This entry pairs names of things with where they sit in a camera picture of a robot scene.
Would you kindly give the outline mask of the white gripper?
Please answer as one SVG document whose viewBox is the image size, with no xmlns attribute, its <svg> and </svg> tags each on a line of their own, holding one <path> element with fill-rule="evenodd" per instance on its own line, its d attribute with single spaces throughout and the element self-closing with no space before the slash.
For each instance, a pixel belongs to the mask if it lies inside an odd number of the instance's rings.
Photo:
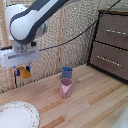
<svg viewBox="0 0 128 128">
<path fill-rule="evenodd" d="M 29 47 L 26 52 L 17 53 L 14 50 L 2 50 L 0 51 L 0 65 L 3 68 L 15 67 L 20 64 L 32 62 L 40 57 L 39 49 L 34 47 Z M 26 66 L 26 70 L 30 72 L 31 67 Z M 19 70 L 15 69 L 16 76 L 19 77 Z"/>
</svg>

